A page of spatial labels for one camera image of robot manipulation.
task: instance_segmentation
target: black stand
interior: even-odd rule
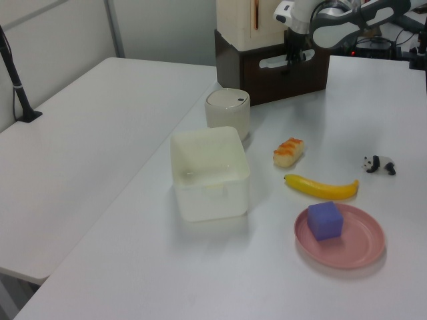
[[[22,117],[18,118],[17,120],[26,122],[26,123],[32,122],[32,120],[40,117],[42,113],[39,111],[32,110],[32,108],[29,105],[24,88],[22,88],[21,80],[19,79],[19,76],[18,76],[18,72],[15,68],[15,64],[13,63],[11,53],[9,52],[9,48],[7,46],[7,42],[1,26],[0,26],[0,53],[5,62],[7,72],[9,72],[9,76],[12,80],[13,88],[15,89],[19,102],[21,102]]]

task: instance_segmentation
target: plastic bin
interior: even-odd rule
[[[236,217],[248,210],[250,169],[235,128],[177,133],[170,151],[173,186],[185,220]]]

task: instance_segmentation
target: banana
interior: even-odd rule
[[[286,183],[298,191],[329,200],[341,200],[352,197],[358,192],[359,180],[349,185],[325,185],[300,175],[285,175]]]

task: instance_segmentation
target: floor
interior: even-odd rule
[[[0,273],[0,320],[12,320],[39,286]]]

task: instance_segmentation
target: toy food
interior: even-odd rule
[[[274,150],[273,162],[279,167],[290,167],[301,157],[304,150],[304,141],[289,138]]]
[[[344,218],[332,201],[308,206],[308,227],[317,241],[339,237]]]
[[[329,200],[349,198],[358,192],[359,180],[354,180],[349,185],[325,185],[309,180],[300,175],[285,175],[286,183],[298,191]]]
[[[394,162],[388,157],[383,156],[373,156],[365,157],[364,164],[362,168],[369,173],[375,172],[378,169],[381,169],[382,172],[387,172],[389,175],[395,175],[396,171],[394,170]]]

